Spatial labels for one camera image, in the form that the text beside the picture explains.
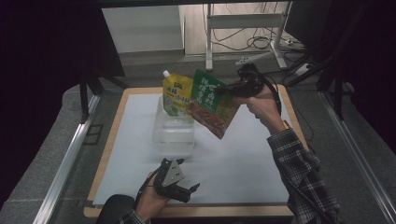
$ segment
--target wall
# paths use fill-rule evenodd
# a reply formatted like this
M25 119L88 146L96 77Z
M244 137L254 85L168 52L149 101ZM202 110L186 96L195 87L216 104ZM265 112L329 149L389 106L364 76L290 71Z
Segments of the wall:
M103 8L118 53L184 49L179 6Z

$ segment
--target yellow pouch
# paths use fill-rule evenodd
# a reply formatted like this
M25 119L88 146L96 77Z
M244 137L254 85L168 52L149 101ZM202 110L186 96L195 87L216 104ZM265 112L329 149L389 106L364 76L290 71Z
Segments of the yellow pouch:
M179 74L165 75L163 80L163 109L169 116L185 117L190 102L192 78Z

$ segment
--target plaid sleeve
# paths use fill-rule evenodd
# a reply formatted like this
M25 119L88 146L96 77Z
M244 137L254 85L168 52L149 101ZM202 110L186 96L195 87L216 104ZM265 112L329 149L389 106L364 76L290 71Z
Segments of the plaid sleeve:
M131 210L127 215L120 217L117 224L146 224L134 210Z
M268 139L273 150L274 160L278 169L283 170L282 182L289 192L288 207L296 216L298 223L320 224L325 223L319 213L299 195L294 192L294 186L306 195L312 202L330 217L334 223L344 223L338 216L339 204L330 194L324 181L318 174L320 161L298 139L293 129L273 134Z

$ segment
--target aluminum profile rail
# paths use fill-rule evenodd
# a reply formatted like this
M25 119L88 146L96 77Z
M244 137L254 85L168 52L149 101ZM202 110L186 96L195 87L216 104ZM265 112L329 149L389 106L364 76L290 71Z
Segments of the aluminum profile rail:
M384 189L381 182L378 180L372 168L370 167L369 163L364 158L364 155L361 153L358 144L355 142L352 134L350 133L345 123L341 121L335 114L332 108L332 100L330 99L330 97L321 91L318 94L323 104L325 104L327 111L329 112L330 117L332 118L332 121L335 124L338 132L341 134L344 142L346 143L346 147L348 148L353 160L358 165L358 168L361 171L361 175L363 176L370 191L373 193L375 200L377 201L380 209L382 210L385 218L387 219L387 222L389 224L395 224L396 210L387 191Z
M55 208L56 203L58 202L59 196L64 188L64 183L67 180L67 177L70 174L70 171L73 167L73 164L76 160L76 157L81 149L81 145L84 141L85 135L91 125L93 112L98 105L100 100L100 96L94 95L89 104L89 112L87 120L83 124L79 124L76 130L75 135L70 143L69 148L67 149L64 159L59 167L58 172L56 173L55 178L52 181L52 184L49 187L49 191L44 199L44 202L41 204L40 210L38 210L37 216L35 217L35 224L44 224L48 223L50 220L50 216Z

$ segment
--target black device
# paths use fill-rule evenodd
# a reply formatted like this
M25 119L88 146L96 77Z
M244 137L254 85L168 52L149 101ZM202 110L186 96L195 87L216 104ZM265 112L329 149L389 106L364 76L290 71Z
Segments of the black device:
M251 97L259 94L264 86L267 86L276 101L277 111L279 115L282 112L282 104L279 98L279 92L274 88L270 81L265 78L265 75L260 73L254 63L244 64L237 70L240 79L235 83L215 88L216 94L229 93L231 96Z
M149 178L146 179L142 187L136 195L136 202L134 208L139 203L140 196L146 187L154 187L158 195L165 198L174 199L183 203L190 200L191 194L194 193L200 184L196 184L189 189L178 186L177 183L184 178L179 165L183 163L183 159L169 161L163 158L161 166L155 170ZM155 176L153 186L149 186L149 181Z

